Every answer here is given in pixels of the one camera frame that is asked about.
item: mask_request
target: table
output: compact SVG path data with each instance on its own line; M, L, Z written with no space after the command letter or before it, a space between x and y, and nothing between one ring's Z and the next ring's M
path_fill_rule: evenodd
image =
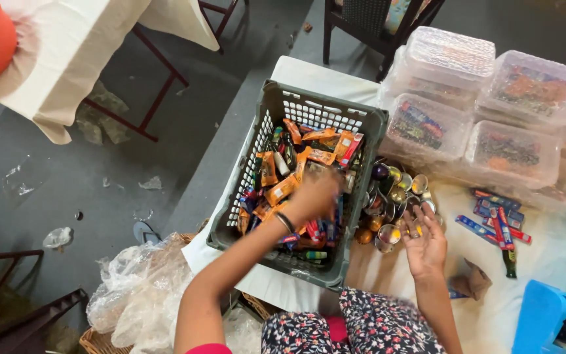
M272 79L373 106L379 88L377 83L290 57L279 59ZM249 141L250 136L246 136L244 148ZM237 173L235 169L229 178L211 220L223 207ZM465 353L510 353L527 282L536 279L566 290L566 214L526 208L523 230L533 236L533 242L532 245L516 244L518 279L511 280L505 277L506 270L498 249L453 221L457 215L472 214L475 199L468 191L458 185L436 181L430 183L430 189L438 212L445 220L448 239L445 276L465 271L463 258L467 258L480 266L493 283L478 302L472 299L452 301L463 349ZM221 254L206 245L210 229L208 224L183 249L193 272L197 273ZM346 285L416 300L414 281L402 245L389 256L383 256L372 245L353 243ZM256 265L236 288L288 311L325 312L329 306L333 307L335 300L334 294L327 290L262 265Z
M154 30L219 45L198 0L1 0L19 47L0 75L0 103L34 122L56 144L126 34L139 21Z

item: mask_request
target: gray plastic crate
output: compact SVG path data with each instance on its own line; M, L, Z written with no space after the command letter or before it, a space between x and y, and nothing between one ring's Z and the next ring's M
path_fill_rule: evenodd
M241 192L245 187L252 185L250 176L255 168L255 154L265 150L265 142L271 136L274 127L284 126L283 118L318 128L334 127L338 132L349 130L363 133L362 165L352 193L345 198L342 215L342 225L345 227L332 251L334 257L330 258L331 261L316 264L290 254L272 251L260 262L264 266L312 284L340 291L349 269L350 243L362 211L362 198L370 180L372 162L386 133L387 112L271 80L266 80L263 85L256 111L258 119L248 133L252 135L249 138L250 144L242 152L239 166L232 176L235 179L235 187L224 207L213 220L207 245L225 251L241 237L236 228Z

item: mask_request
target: flip-flop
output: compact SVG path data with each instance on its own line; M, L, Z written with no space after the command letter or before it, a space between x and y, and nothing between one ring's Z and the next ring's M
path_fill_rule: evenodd
M133 228L135 233L135 238L139 243L144 244L151 241L153 245L161 242L161 238L152 230L152 228L143 221L135 222L135 227Z

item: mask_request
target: black bangle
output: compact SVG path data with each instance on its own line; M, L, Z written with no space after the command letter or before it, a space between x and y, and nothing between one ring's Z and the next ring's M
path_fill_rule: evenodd
M289 231L290 234L293 234L295 229L294 229L294 225L292 225L292 222L289 221L289 219L287 218L287 216L283 215L280 212L275 212L274 215L279 218L279 220L283 223L283 225L286 226L287 230Z

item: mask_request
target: person's hand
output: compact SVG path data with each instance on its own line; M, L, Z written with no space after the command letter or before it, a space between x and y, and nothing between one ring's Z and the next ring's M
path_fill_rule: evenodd
M405 242L409 270L414 280L427 276L443 277L446 257L444 232L427 203L423 203L423 210L415 205L414 213L416 222L406 211L403 214L405 223L400 228L401 238Z
M303 182L296 189L282 213L294 226L319 217L331 216L340 195L342 177L333 170L319 174L305 173Z

